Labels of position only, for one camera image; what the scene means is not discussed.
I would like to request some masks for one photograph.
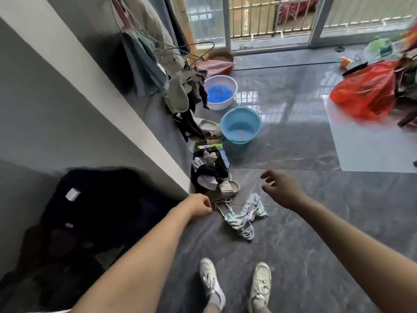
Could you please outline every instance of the person's left arm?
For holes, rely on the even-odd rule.
[[[190,194],[110,267],[71,313],[155,312],[185,226],[211,212],[208,197]]]

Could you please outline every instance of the red bag on balcony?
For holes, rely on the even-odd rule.
[[[281,5],[281,8],[280,8],[282,19],[285,20],[285,18],[287,18],[287,12],[289,12],[287,20],[290,19],[291,17],[293,19],[297,19],[296,15],[298,16],[300,14],[304,14],[305,11],[313,11],[315,9],[316,3],[317,3],[317,0],[311,0],[310,6],[309,6],[308,1],[284,3]]]
[[[397,65],[397,61],[381,61],[346,76],[331,92],[331,100],[355,118],[386,116],[394,106]]]

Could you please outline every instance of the leg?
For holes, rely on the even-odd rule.
[[[253,273],[251,296],[248,301],[249,313],[271,313],[268,309],[271,284],[271,270],[268,265],[258,263]]]
[[[209,258],[200,261],[200,277],[209,301],[204,313],[220,313],[226,304],[226,297],[218,284],[216,268]]]

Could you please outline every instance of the gray sock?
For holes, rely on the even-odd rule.
[[[215,306],[217,306],[218,310],[221,312],[220,297],[217,295],[217,293],[213,293],[208,301],[209,301],[208,303],[212,303]]]
[[[255,313],[257,313],[260,309],[262,309],[265,306],[266,306],[266,303],[264,300],[259,300],[257,298],[254,298],[252,300],[252,308]]]

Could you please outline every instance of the white sneaker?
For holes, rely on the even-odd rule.
[[[251,296],[248,301],[250,313],[253,313],[252,302],[254,299],[263,300],[265,301],[265,305],[268,306],[271,285],[271,270],[266,263],[258,263],[255,267],[255,272],[253,273]]]
[[[203,258],[200,261],[200,277],[206,290],[207,299],[210,299],[213,293],[220,298],[220,311],[226,305],[226,297],[217,281],[216,268],[209,258]]]

